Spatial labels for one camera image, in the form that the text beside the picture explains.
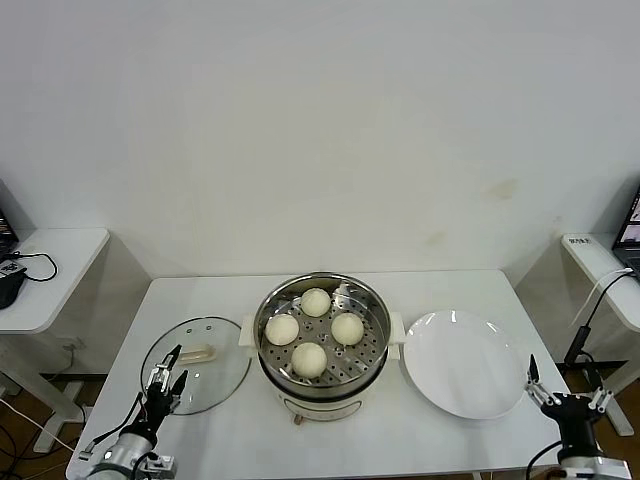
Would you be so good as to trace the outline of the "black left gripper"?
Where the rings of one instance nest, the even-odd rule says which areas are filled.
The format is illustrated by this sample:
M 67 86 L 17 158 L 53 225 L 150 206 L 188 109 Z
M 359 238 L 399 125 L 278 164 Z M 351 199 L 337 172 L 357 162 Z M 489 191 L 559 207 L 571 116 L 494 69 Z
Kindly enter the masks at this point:
M 187 370 L 181 373 L 172 387 L 167 387 L 171 371 L 179 358 L 180 352 L 181 345 L 177 344 L 151 370 L 144 405 L 144 423 L 149 431 L 159 430 L 164 419 L 172 413 L 185 389 L 189 374 Z

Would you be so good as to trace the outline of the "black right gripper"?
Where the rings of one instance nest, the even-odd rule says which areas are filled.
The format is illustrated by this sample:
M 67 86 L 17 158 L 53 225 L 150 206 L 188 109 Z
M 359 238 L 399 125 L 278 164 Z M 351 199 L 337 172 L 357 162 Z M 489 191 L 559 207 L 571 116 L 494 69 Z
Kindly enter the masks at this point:
M 587 381 L 593 388 L 588 397 L 561 394 L 557 398 L 540 380 L 538 365 L 533 354 L 529 357 L 526 391 L 543 414 L 556 422 L 564 448 L 596 448 L 594 425 L 613 396 L 604 386 L 604 380 L 594 362 L 586 366 Z

